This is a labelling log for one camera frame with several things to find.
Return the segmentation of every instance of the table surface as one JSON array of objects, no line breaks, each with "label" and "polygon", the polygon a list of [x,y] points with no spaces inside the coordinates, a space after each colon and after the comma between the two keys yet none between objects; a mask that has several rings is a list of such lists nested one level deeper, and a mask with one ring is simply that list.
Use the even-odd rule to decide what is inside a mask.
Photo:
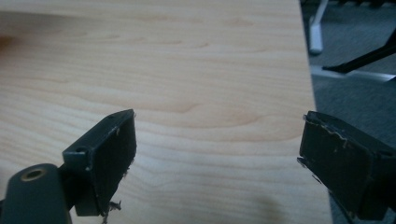
[{"label": "table surface", "polygon": [[331,222],[296,162],[315,109],[299,1],[3,1],[0,67],[1,198],[133,108],[137,154],[109,223]]}]

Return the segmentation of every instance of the mounting hole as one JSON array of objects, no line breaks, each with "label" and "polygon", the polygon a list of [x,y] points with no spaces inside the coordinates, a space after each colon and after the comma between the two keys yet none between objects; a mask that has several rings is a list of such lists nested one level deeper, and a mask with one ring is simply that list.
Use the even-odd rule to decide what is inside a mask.
[{"label": "mounting hole", "polygon": [[85,148],[85,147],[78,147],[78,148],[76,148],[76,152],[87,152],[87,151],[88,151],[88,149]]},{"label": "mounting hole", "polygon": [[33,170],[25,172],[21,176],[21,180],[24,182],[36,180],[36,179],[40,178],[41,176],[45,175],[46,172],[47,171],[43,168],[35,168]]}]

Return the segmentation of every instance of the white chair leg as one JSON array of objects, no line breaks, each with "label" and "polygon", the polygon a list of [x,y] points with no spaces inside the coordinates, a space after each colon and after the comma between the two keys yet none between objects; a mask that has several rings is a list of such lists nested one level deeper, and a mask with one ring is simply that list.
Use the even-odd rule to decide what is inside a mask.
[{"label": "white chair leg", "polygon": [[309,52],[312,54],[320,54],[323,51],[320,21],[328,3],[329,0],[321,0],[317,14],[309,20]]}]

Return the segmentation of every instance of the wood grain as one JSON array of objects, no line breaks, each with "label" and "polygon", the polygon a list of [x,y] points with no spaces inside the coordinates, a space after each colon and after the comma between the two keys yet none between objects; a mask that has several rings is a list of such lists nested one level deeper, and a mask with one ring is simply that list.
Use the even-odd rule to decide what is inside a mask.
[{"label": "wood grain", "polygon": [[109,223],[331,222],[296,162],[314,109],[299,1],[0,3],[0,197],[126,108],[137,155]]}]

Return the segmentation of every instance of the gray carpet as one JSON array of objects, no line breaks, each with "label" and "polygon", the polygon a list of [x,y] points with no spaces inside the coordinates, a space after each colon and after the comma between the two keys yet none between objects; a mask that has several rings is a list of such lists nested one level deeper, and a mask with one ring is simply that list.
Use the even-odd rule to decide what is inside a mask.
[{"label": "gray carpet", "polygon": [[[302,4],[305,31],[318,1]],[[354,4],[338,6],[330,3],[322,20],[324,50],[309,57],[313,65],[345,63],[385,44],[396,28],[396,5],[378,9]],[[396,55],[364,66],[361,71],[396,75]],[[356,78],[312,76],[317,111],[335,116],[396,148],[396,81],[381,83]],[[334,224],[348,223],[337,204],[331,200]],[[382,221],[361,223],[393,223],[396,215],[389,211]]]}]

